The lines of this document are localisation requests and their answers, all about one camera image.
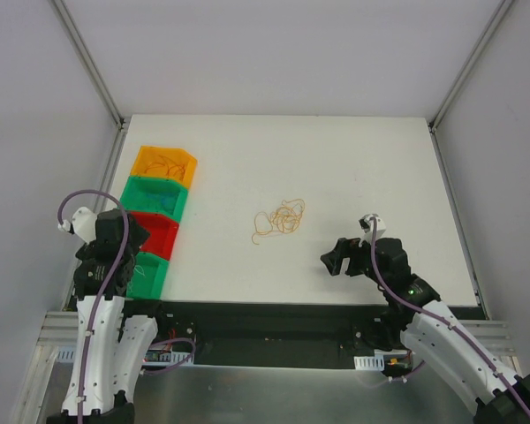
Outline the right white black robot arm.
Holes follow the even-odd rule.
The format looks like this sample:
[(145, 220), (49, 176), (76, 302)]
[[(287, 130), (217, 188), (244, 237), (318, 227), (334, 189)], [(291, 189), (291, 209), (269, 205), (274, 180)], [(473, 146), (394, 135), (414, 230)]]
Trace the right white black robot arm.
[(435, 289), (412, 272), (400, 239), (371, 244), (341, 238), (321, 261), (332, 276), (365, 276), (378, 284), (389, 308), (373, 347), (414, 352), (456, 393), (475, 423), (530, 423), (530, 375), (506, 366), (462, 325)]

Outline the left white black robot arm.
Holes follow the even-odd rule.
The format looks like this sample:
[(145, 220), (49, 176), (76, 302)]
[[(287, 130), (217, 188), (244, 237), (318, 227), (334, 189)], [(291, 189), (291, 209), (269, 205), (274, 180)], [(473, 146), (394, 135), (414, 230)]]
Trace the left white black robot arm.
[(59, 227), (84, 242), (73, 274), (78, 335), (64, 402), (46, 421), (132, 423), (143, 358), (170, 326), (159, 314), (123, 316), (127, 285), (149, 233), (117, 209), (96, 214), (81, 207)]

